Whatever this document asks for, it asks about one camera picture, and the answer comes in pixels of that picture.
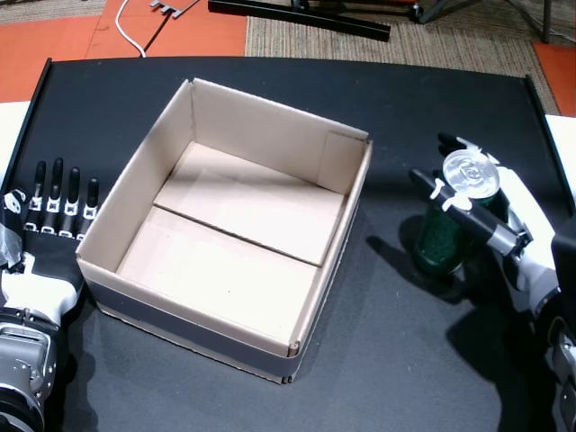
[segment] can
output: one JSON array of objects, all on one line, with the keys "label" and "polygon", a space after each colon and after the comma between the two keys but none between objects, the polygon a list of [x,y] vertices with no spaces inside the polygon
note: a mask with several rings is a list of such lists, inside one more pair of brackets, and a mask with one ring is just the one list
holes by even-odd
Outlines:
[{"label": "can", "polygon": [[[498,169],[478,150],[450,153],[442,165],[442,177],[457,192],[485,207],[489,207],[500,189]],[[432,202],[412,255],[426,273],[449,275],[464,261],[472,243],[473,238]]]}]

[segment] metal bar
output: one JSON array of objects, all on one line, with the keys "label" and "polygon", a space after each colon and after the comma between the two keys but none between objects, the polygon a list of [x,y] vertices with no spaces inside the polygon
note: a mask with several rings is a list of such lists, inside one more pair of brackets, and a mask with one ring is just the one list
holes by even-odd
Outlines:
[{"label": "metal bar", "polygon": [[437,15],[442,12],[448,0],[438,0],[426,13],[420,16],[418,22],[420,24],[427,24],[437,18]]},{"label": "metal bar", "polygon": [[552,0],[544,0],[544,24],[542,26],[542,42],[550,42],[550,20],[552,16]]},{"label": "metal bar", "polygon": [[279,4],[260,3],[251,0],[208,0],[208,10],[221,14],[249,15],[310,25],[335,32],[377,39],[378,41],[388,41],[390,38],[389,25],[347,18],[331,13],[295,10],[289,6]]}]

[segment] carpet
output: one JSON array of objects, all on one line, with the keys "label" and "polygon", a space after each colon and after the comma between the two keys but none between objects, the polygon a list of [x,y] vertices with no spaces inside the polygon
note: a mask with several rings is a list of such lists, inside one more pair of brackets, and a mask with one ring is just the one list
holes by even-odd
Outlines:
[{"label": "carpet", "polygon": [[0,25],[99,15],[106,0],[0,0]]},{"label": "carpet", "polygon": [[[430,5],[434,0],[425,0]],[[531,14],[537,2],[523,0]],[[342,59],[469,70],[512,77],[531,75],[547,113],[558,107],[532,45],[538,33],[507,2],[467,1],[449,4],[442,17],[419,25],[406,18],[359,13],[359,4],[334,4],[331,9],[392,26],[389,42],[261,18],[248,19],[246,55],[299,59]],[[574,2],[553,4],[553,28],[574,33]],[[323,3],[322,10],[330,10]]]}]

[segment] cardboard box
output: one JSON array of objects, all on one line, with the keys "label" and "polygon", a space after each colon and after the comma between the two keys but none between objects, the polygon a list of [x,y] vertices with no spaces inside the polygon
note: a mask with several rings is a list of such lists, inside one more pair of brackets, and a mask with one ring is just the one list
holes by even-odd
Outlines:
[{"label": "cardboard box", "polygon": [[78,264],[105,313],[289,382],[371,152],[361,130],[185,81],[105,200]]}]

